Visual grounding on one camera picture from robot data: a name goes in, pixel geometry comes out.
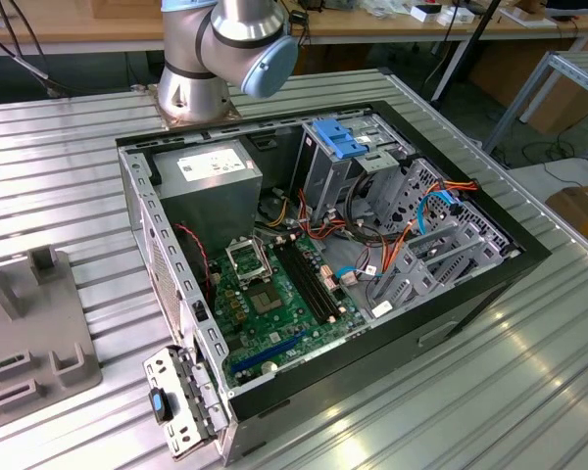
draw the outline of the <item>yellow cable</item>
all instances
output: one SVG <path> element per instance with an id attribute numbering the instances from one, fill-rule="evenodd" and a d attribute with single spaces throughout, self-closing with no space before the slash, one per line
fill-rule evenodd
<path id="1" fill-rule="evenodd" d="M 286 208 L 287 208 L 287 198 L 283 200 L 283 207 L 281 208 L 281 214 L 272 222 L 268 222 L 267 226 L 270 228 L 273 228 L 273 227 L 276 227 L 278 224 L 280 224 L 283 221 L 283 219 L 285 218 Z"/>

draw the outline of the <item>metal rack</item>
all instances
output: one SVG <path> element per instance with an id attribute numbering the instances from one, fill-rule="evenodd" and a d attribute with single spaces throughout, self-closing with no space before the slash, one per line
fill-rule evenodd
<path id="1" fill-rule="evenodd" d="M 501 142 L 503 136 L 508 131 L 508 128 L 518 115 L 520 108 L 525 104 L 529 97 L 533 94 L 539 84 L 541 84 L 548 73 L 553 69 L 557 73 L 567 76 L 572 81 L 577 83 L 582 88 L 588 91 L 588 52 L 548 52 L 542 58 L 538 67 L 529 76 L 525 84 L 522 86 L 508 110 L 503 114 L 490 137 L 483 145 L 483 150 L 487 153 L 492 153 L 495 147 Z M 551 90 L 550 87 L 543 87 L 536 98 L 530 105 L 531 110 L 525 112 L 526 115 L 533 113 L 537 109 L 546 95 Z M 588 160 L 588 151 L 581 157 Z"/>
<path id="2" fill-rule="evenodd" d="M 554 253 L 476 322 L 234 464 L 250 468 L 588 468 L 588 244 L 404 83 L 376 70 L 292 77 L 244 117 L 386 100 Z M 69 253 L 102 383 L 0 428 L 0 468 L 174 463 L 141 362 L 169 344 L 126 213 L 115 138 L 161 129 L 123 93 L 0 106 L 0 261 Z"/>

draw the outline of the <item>power supply label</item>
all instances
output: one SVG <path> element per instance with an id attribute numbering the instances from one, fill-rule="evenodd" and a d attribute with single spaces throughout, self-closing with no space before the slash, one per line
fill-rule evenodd
<path id="1" fill-rule="evenodd" d="M 233 149 L 183 157 L 177 164 L 187 181 L 197 181 L 245 168 Z"/>

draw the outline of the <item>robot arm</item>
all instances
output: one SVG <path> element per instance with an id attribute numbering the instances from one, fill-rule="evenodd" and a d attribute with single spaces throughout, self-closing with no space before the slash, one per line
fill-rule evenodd
<path id="1" fill-rule="evenodd" d="M 230 106 L 227 81 L 267 98 L 294 69 L 298 47 L 273 0 L 163 0 L 162 12 L 159 105 L 172 118 L 219 118 Z"/>

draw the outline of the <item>red cable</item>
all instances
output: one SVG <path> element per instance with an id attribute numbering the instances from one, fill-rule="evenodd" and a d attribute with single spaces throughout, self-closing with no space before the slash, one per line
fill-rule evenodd
<path id="1" fill-rule="evenodd" d="M 196 245 L 198 245 L 198 248 L 200 250 L 200 254 L 203 256 L 203 264 L 205 266 L 205 276 L 207 277 L 207 280 L 206 280 L 206 284 L 207 284 L 207 295 L 205 297 L 206 297 L 206 300 L 208 302 L 209 301 L 209 291 L 210 291 L 209 262 L 207 261 L 207 253 L 205 252 L 205 247 L 203 247 L 203 244 L 200 243 L 200 240 L 194 234 L 194 232 L 192 232 L 185 225 L 181 225 L 180 223 L 176 223 L 174 226 L 176 228 L 179 228 L 179 229 L 183 230 L 185 233 L 187 233 L 190 237 L 192 237 L 194 239 L 194 242 L 196 242 Z"/>

